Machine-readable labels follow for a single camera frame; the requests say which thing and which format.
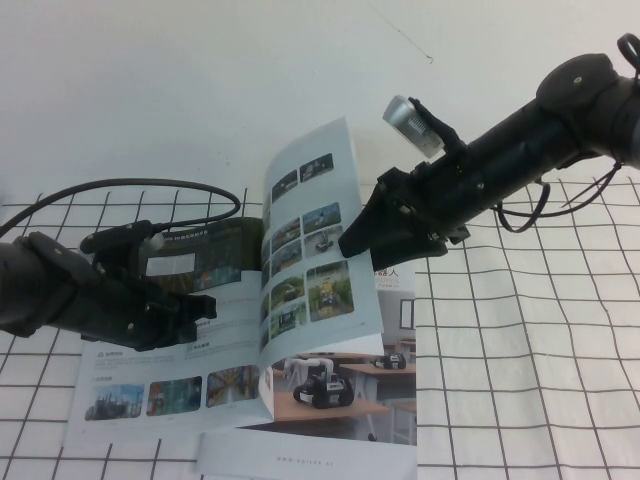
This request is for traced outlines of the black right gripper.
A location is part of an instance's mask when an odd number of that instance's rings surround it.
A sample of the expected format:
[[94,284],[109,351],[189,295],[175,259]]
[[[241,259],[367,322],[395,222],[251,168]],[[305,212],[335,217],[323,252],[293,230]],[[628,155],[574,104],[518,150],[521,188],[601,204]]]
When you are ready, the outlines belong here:
[[374,266],[440,257],[446,243],[470,236],[466,223],[481,212],[481,160],[470,143],[411,172],[396,167],[378,179],[369,200],[338,244],[345,258],[369,251]]

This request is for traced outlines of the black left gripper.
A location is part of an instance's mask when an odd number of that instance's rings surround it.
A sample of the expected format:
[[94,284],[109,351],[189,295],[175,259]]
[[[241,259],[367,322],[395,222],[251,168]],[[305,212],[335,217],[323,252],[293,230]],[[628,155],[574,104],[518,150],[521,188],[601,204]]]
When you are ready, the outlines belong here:
[[[175,316],[183,324],[173,329]],[[197,340],[196,322],[217,317],[209,295],[172,296],[147,281],[100,277],[81,285],[73,300],[73,330],[86,339],[138,351],[172,347]]]

